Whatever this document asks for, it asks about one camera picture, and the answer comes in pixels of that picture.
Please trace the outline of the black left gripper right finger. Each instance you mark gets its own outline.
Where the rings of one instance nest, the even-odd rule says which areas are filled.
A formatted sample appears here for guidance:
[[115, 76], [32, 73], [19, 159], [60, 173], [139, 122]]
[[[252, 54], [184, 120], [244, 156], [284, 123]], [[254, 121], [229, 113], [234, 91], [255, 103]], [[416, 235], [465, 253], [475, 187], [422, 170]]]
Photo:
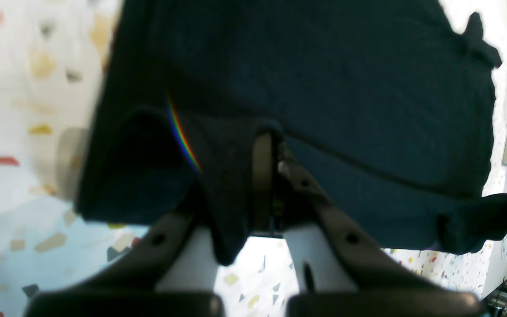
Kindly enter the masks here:
[[285, 239], [299, 293], [287, 317], [484, 317], [473, 293], [447, 291], [386, 255], [270, 132], [262, 134], [262, 235]]

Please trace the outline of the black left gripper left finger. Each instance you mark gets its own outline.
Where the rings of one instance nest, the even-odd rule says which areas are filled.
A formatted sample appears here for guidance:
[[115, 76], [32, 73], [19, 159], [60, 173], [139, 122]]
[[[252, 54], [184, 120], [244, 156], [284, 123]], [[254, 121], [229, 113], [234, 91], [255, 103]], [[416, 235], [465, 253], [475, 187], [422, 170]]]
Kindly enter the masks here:
[[39, 293], [27, 317], [223, 317], [218, 265], [265, 235], [265, 133], [173, 137], [197, 182], [132, 251], [101, 273]]

